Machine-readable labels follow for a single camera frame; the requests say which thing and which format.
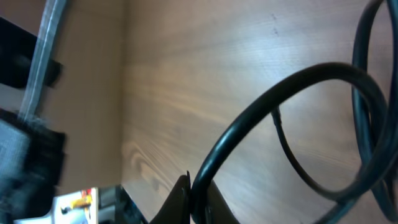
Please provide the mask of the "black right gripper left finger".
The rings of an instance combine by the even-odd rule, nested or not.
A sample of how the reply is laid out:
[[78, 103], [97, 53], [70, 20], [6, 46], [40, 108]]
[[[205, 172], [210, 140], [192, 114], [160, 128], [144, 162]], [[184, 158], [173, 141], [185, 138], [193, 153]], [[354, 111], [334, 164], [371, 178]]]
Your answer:
[[181, 175], [150, 224], [190, 224], [190, 173]]

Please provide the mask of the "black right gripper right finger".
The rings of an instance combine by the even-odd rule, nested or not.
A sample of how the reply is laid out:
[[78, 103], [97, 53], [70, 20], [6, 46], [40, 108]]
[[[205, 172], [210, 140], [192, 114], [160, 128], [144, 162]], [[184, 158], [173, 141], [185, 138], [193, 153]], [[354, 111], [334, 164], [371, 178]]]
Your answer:
[[214, 180], [211, 181], [206, 196], [205, 223], [239, 224]]

